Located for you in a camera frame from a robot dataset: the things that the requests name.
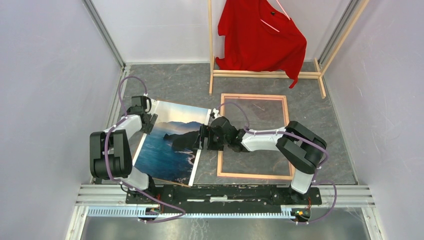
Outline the pink wooden picture frame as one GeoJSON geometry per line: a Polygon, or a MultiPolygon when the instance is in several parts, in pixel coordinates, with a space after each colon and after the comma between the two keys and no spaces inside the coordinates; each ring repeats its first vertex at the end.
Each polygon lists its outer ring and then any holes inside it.
{"type": "MultiPolygon", "coordinates": [[[[224,103],[226,100],[269,100],[279,101],[282,105],[282,115],[284,124],[289,123],[289,108],[287,97],[285,95],[269,95],[269,94],[242,94],[242,93],[222,93],[220,103],[220,112],[225,113],[224,103]]],[[[265,179],[265,180],[292,180],[294,178],[295,168],[289,163],[288,164],[289,175],[270,175],[270,174],[248,174],[248,173],[232,173],[223,171],[223,151],[218,151],[217,154],[217,173],[218,177],[227,178],[247,178],[247,179],[265,179]]]]}

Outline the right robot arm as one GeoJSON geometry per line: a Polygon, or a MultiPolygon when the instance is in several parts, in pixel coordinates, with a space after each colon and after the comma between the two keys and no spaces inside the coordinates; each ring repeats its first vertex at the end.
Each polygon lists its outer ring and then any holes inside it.
{"type": "Polygon", "coordinates": [[[309,189],[316,171],[329,158],[327,143],[297,121],[290,121],[285,127],[269,130],[254,130],[248,127],[237,129],[226,117],[220,116],[211,124],[200,126],[193,144],[195,150],[222,151],[224,147],[236,153],[282,153],[294,167],[288,196],[295,204],[302,204],[309,198],[309,189]]]}

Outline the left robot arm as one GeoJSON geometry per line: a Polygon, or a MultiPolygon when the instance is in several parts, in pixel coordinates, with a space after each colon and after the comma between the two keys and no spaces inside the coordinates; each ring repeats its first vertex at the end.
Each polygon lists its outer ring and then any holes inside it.
{"type": "Polygon", "coordinates": [[[138,191],[145,204],[156,200],[157,190],[150,186],[152,177],[134,167],[129,140],[136,133],[152,132],[158,118],[154,113],[157,105],[147,96],[133,96],[131,106],[116,124],[89,136],[90,173],[95,181],[111,180],[138,191]]]}

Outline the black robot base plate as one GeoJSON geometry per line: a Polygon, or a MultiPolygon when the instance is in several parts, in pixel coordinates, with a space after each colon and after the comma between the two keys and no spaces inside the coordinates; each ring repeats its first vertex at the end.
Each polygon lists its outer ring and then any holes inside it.
{"type": "Polygon", "coordinates": [[[156,185],[146,196],[126,190],[127,204],[152,204],[156,214],[273,214],[281,206],[309,207],[321,205],[319,188],[301,194],[287,185],[156,185]]]}

